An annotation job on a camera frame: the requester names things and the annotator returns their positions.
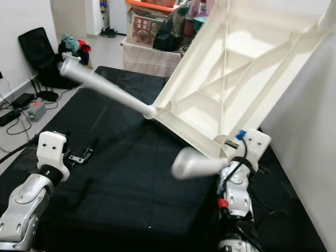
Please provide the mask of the white plastic table top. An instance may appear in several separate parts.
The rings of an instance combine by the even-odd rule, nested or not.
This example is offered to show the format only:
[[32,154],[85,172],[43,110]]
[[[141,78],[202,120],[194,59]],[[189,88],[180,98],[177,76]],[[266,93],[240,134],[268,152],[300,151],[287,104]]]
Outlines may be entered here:
[[336,0],[217,0],[153,102],[156,119],[211,159],[258,128],[317,46]]

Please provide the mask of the black floor cloth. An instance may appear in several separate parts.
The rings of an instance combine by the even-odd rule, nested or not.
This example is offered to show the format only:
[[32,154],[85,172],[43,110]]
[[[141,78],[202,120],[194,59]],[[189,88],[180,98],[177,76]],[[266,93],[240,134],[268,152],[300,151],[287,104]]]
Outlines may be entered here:
[[[96,73],[145,103],[152,103],[166,78],[109,67]],[[60,102],[60,111],[43,131],[69,131],[69,148],[84,153],[99,142],[86,165],[50,197],[34,247],[48,252],[217,251],[216,177],[176,180],[171,165],[185,142],[163,125],[145,119],[90,89]],[[0,212],[10,192],[37,170],[36,144],[26,147],[0,176]],[[259,226],[266,252],[326,252],[316,228],[269,147],[252,189],[273,211]]]

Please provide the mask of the grey power box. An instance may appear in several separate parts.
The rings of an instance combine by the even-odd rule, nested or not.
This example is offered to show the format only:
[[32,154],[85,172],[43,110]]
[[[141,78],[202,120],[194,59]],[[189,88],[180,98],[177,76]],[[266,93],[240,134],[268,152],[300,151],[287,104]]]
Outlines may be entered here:
[[32,103],[26,110],[27,117],[32,122],[38,122],[46,113],[46,107],[43,101]]

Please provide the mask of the black round stand base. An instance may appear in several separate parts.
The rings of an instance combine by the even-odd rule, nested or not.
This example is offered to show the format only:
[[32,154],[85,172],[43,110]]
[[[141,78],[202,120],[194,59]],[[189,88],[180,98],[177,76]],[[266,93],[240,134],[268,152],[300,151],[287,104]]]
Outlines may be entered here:
[[54,102],[59,98],[59,94],[53,91],[40,91],[36,94],[38,98],[43,99],[44,101]]

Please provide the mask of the black power adapter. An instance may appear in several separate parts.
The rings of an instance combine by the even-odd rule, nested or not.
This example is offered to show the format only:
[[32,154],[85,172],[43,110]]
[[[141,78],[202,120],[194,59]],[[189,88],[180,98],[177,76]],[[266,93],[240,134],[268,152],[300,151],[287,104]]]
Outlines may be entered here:
[[21,115],[19,110],[12,110],[9,111],[7,114],[0,117],[0,127],[4,127],[5,125],[9,124],[13,120],[19,118]]
[[35,99],[35,94],[33,93],[22,93],[18,98],[15,98],[14,101],[12,101],[12,106],[14,108],[23,108],[28,106],[32,101]]

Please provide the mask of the red soft item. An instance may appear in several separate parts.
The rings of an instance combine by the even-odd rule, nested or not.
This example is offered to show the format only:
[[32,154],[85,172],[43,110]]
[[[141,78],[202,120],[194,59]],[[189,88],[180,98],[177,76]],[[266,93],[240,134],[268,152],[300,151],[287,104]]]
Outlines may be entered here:
[[91,51],[91,46],[83,40],[78,40],[79,48],[77,50],[78,55],[88,54]]

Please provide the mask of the beige cloth-covered stand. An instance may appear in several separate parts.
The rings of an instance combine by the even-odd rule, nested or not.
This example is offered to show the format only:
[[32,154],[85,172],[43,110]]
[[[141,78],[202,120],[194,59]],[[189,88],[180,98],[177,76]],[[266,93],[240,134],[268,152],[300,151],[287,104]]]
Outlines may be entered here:
[[151,47],[122,42],[124,70],[158,77],[170,77],[177,68],[182,54],[163,52]]

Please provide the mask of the teal plush toy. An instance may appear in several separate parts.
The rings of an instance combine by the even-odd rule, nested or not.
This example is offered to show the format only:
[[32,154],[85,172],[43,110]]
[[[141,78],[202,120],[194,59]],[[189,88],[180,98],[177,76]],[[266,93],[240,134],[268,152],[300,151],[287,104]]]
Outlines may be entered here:
[[70,51],[70,52],[76,52],[79,50],[79,41],[77,38],[75,38],[73,35],[62,35],[61,36],[61,42],[60,45],[64,50]]

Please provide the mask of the black open bag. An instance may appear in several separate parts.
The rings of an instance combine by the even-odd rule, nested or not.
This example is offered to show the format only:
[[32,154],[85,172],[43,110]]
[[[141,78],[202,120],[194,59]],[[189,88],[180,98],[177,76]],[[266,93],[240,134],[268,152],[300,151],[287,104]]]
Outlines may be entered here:
[[42,86],[57,89],[72,89],[80,86],[79,82],[60,75],[59,64],[63,61],[62,54],[69,53],[79,57],[82,65],[89,66],[91,51],[88,54],[78,55],[77,51],[64,50],[59,43],[58,51],[55,52],[43,27],[27,31],[18,37],[18,42],[32,69],[38,72],[38,81]]

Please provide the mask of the black glossy bag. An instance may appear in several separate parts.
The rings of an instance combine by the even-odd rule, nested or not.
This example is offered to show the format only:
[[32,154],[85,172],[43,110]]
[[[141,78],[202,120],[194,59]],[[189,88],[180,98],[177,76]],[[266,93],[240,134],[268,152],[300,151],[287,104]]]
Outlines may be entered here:
[[184,38],[183,29],[193,2],[194,0],[187,0],[166,17],[154,36],[153,49],[163,52],[178,51]]

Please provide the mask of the green pot with lid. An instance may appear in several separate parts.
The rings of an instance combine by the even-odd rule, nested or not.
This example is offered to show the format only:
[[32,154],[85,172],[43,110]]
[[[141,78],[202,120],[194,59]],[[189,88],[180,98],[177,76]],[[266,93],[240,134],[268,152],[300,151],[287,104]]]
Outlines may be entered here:
[[204,22],[208,19],[207,16],[196,16],[193,18],[193,27],[196,32],[199,32]]

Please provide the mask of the orange-lidded storage box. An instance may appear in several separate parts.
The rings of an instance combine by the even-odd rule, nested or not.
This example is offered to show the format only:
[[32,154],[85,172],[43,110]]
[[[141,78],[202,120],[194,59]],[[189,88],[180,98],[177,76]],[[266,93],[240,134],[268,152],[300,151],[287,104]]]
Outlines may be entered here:
[[127,43],[153,47],[154,38],[161,24],[171,13],[170,10],[160,10],[153,7],[127,3]]

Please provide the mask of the white appliance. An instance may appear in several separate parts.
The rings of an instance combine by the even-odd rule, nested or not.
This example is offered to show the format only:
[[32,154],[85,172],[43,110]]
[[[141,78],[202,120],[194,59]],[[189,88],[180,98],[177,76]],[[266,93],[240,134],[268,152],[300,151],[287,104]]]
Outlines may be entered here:
[[125,0],[107,0],[109,26],[119,34],[127,34],[127,5]]

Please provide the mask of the metal pot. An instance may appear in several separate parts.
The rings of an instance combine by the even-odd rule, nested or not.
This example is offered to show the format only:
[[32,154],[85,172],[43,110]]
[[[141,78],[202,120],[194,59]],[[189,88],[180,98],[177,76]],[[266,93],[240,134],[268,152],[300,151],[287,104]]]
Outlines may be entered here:
[[141,2],[172,8],[177,0],[141,0]]

